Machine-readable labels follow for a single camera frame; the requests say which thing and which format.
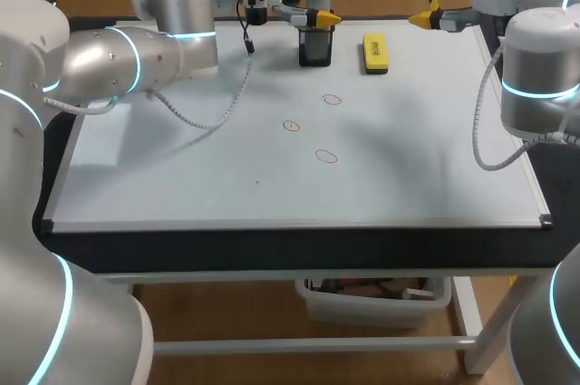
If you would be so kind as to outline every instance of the red ellipse marking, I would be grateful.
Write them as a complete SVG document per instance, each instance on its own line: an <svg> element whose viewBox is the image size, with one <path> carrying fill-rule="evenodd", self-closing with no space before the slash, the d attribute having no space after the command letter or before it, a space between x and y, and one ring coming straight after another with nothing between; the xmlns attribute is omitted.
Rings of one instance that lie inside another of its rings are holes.
<svg viewBox="0 0 580 385"><path fill-rule="evenodd" d="M343 100L340 97L332 95L331 93L323 95L323 100L326 104L329 104L331 106L338 106L339 104L343 103Z"/></svg>
<svg viewBox="0 0 580 385"><path fill-rule="evenodd" d="M285 120L282 123L282 125L288 131L299 131L300 130L300 126L297 123L295 123L293 120Z"/></svg>
<svg viewBox="0 0 580 385"><path fill-rule="evenodd" d="M316 158L324 163L336 163L338 161L338 157L336 157L332 152L327 151L326 149L318 149L316 151Z"/></svg>

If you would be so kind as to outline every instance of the floor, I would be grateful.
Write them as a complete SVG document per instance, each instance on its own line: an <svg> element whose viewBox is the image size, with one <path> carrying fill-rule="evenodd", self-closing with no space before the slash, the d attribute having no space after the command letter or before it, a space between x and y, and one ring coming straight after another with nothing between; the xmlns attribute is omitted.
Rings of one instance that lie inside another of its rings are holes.
<svg viewBox="0 0 580 385"><path fill-rule="evenodd" d="M444 9L469 5L469 0L439 1ZM69 16L133 14L131 0L59 0L59 6ZM415 14L429 10L429 2L333 0L333 7L342 15ZM472 282L485 321L508 289L508 279L478 277ZM292 283L138 286L135 295L150 314L158 340L392 335L384 329L310 322ZM435 314L414 333L450 334L456 331L451 315ZM156 358L149 384L476 383L465 377L460 365L459 355L452 352ZM505 357L499 358L479 383L514 383Z"/></svg>

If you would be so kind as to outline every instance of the white cable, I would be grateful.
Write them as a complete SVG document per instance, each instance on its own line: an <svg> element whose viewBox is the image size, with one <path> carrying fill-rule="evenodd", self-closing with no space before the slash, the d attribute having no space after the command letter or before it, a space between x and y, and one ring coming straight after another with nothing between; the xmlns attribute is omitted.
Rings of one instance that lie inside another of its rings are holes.
<svg viewBox="0 0 580 385"><path fill-rule="evenodd" d="M215 124L212 124L212 125L200 124L198 122L195 122L193 120L186 118L161 93L159 93L157 91L151 91L150 93L152 95L154 95L155 97L157 97L159 99L159 101L161 101L163 104L165 104L165 106L175 116L177 116L179 119L183 120L186 124L190 125L191 127L195 127L196 129L202 129L202 130L216 130L219 127L221 127L222 125L224 125L224 123L226 123L227 119L234 112L234 109L236 108L237 104L239 103L239 99L240 99L242 93L244 93L244 91L246 90L247 80L248 80L248 77L250 75L250 68L251 67L252 67L252 60L248 59L247 60L247 67L246 67L246 74L244 75L244 80L242 81L242 84L241 84L239 90L237 91L236 96L234 97L231 104L229 105L229 108L227 109L226 113L224 113L224 115L221 117L221 119L218 122L216 122Z"/></svg>
<svg viewBox="0 0 580 385"><path fill-rule="evenodd" d="M112 97L111 101L106 106L85 108L72 106L71 104L62 101L44 97L44 104L47 106L58 109L59 111L72 113L73 115L102 115L103 113L111 111L112 108L117 105L117 102L119 102L119 97Z"/></svg>
<svg viewBox="0 0 580 385"><path fill-rule="evenodd" d="M507 159L498 163L497 165L488 165L486 164L479 155L479 142L478 142L478 133L479 133L479 117L481 116L481 108L483 105L483 96L486 90L486 84L489 80L489 75L493 71L496 63L498 62L499 56L504 51L504 44L501 43L489 61L488 68L486 69L485 73L483 74L483 79L481 79L481 84L479 85L479 92L478 92L478 100L475 104L475 114L473 115L473 129L471 131L471 143L473 145L473 155L475 156L475 160L478 162L478 165L487 171L492 170L500 170L509 165L511 165L514 161L519 159L519 157L524 154L526 151L529 151L531 148L534 148L540 142L558 142L562 141L564 143L568 143L570 145L576 145L580 147L580 139L576 136L572 136L569 134L565 134L563 132L554 132L554 133L544 133L535 136L532 140L527 141L521 147L519 147L516 152L514 152L511 156Z"/></svg>

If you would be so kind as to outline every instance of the items in bin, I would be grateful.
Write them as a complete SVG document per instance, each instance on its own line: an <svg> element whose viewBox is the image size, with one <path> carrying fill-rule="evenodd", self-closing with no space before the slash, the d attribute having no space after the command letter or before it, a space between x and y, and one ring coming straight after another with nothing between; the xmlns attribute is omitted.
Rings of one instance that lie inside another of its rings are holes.
<svg viewBox="0 0 580 385"><path fill-rule="evenodd" d="M323 293L382 299L432 300L433 292L424 290L427 278L323 279L313 290Z"/></svg>

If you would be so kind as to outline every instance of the whiteboard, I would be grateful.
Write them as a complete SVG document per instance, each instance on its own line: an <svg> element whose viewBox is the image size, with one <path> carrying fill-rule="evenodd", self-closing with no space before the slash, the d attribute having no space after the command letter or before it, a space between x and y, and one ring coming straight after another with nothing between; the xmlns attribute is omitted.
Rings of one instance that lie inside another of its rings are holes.
<svg viewBox="0 0 580 385"><path fill-rule="evenodd" d="M478 27L447 34L406 21L344 22L328 68L298 65L292 26L249 32L246 93L216 132L191 128L144 94L77 123L45 214L54 232L540 227L548 210L527 156L499 172L473 158L489 60ZM387 74L363 72L366 33L386 36ZM193 120L220 118L246 70L239 24L218 23L217 38L217 75L163 92ZM520 143L501 126L500 93L494 73L480 123L489 163Z"/></svg>

